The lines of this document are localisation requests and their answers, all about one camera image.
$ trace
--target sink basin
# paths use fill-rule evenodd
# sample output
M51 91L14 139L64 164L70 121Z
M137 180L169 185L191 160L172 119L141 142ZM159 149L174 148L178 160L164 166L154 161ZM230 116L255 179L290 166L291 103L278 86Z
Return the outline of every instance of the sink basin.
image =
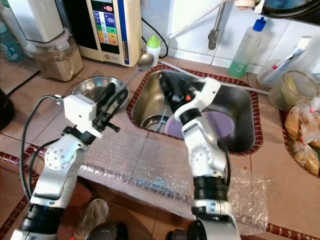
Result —
M129 104L127 109L127 113L129 116L131 115L131 121L137 127L141 127L142 123L148 118L153 118L154 116L158 116L159 118L164 111L164 115L167 117L170 117L173 114L169 105L165 103L165 96L159 83L159 74L163 72L165 72L172 81L178 81L179 79L189 81L193 79L192 76L185 73L171 70L158 70L151 72L146 83L142 81L142 86L140 86L135 93L137 99L134 99L133 102L131 100L131 106ZM230 152L247 152L252 154L258 149L256 146L252 96L248 91L237 87L222 85L213 102L203 110L203 112L208 111L220 112L226 114L232 119L234 123L234 130L231 135L225 139ZM143 127L142 129L157 132L155 129L150 130Z

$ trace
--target power cord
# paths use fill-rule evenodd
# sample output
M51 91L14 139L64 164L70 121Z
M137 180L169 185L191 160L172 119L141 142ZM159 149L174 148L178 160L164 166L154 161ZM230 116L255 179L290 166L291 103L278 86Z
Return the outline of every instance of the power cord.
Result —
M23 132L22 132L22 137L21 137L21 149L20 149L20 161L19 161L19 173L20 173L20 179L21 179L21 184L22 184L22 188L23 188L23 192L25 194L26 199L28 200L28 202L30 202L31 199L31 195L28 191L27 188L27 182L25 179L25 171L24 171L24 154L25 154L25 140L26 140L26 134L27 134L27 129L28 126L34 116L34 114L36 113L38 107L40 106L40 104L45 100L45 99L52 99L57 101L59 99L59 97L57 96L53 96L53 95L44 95L42 96L34 105L30 115L28 116L25 124L24 124L24 128L23 128Z
M169 47L168 47L168 45L167 45L167 43L166 43L166 40L161 36L161 34L160 34L153 26L151 26L150 23L148 23L146 20L144 20L143 17L142 17L141 19L142 19L142 21L143 21L145 24L147 24L153 31L155 31L155 33L158 34L158 36L159 36L159 37L161 38L161 40L163 41L163 43L164 43L164 45L165 45L165 55L159 56L159 58L160 58L160 59L164 59L166 56L168 56L168 51L169 51ZM146 39L145 39L144 37L142 37L142 40L147 44L147 41L146 41Z
M27 80L24 82L20 83L18 86L16 86L14 89L12 89L7 96L10 97L15 91L17 91L19 88L21 88L23 85L25 85L27 82L29 82L31 79L33 79L38 73L40 73L40 70L32 74Z
M43 144L42 146L40 146L32 155L31 161L30 161L30 165L29 165L29 174L28 174L28 180L29 180L29 185L28 185L28 190L29 190L29 194L30 196L32 196L33 193L33 189L32 189L32 171L34 169L34 162L36 159L36 156L39 154L39 152L44 149L45 147L54 144L55 142L57 142L60 138L46 142L45 144Z

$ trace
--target glass cup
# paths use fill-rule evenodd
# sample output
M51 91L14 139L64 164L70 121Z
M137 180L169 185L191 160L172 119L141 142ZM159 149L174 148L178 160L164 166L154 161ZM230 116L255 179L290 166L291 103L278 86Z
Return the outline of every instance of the glass cup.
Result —
M288 71L269 92L269 101L283 111L289 111L300 100L312 100L320 95L316 81L301 71Z

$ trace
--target stainless steel bowl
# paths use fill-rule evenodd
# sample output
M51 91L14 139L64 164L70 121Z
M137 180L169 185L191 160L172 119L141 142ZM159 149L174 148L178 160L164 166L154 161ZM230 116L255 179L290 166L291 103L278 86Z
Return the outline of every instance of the stainless steel bowl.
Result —
M110 83L115 84L115 90L117 91L124 83L119 79L110 76L95 76L79 83L74 89L72 94L81 94L87 98L97 101L100 94L107 88ZM119 111L123 109L129 101L129 91L124 103L120 106Z

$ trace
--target stainless steel sink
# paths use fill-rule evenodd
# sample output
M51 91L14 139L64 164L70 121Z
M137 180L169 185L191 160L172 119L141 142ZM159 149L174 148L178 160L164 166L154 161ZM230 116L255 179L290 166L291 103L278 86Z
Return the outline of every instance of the stainless steel sink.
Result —
M183 79L190 81L193 77L170 70L156 71L149 77L145 87L139 95L133 109L132 118L141 126L144 120L157 115L170 117L170 107L165 103L165 96L159 84L159 74L165 74L171 81ZM221 86L213 102L203 112L216 111L228 115L233 123L234 130L225 140L228 150L234 153L245 152L255 143L255 129L253 108L250 94L236 87Z

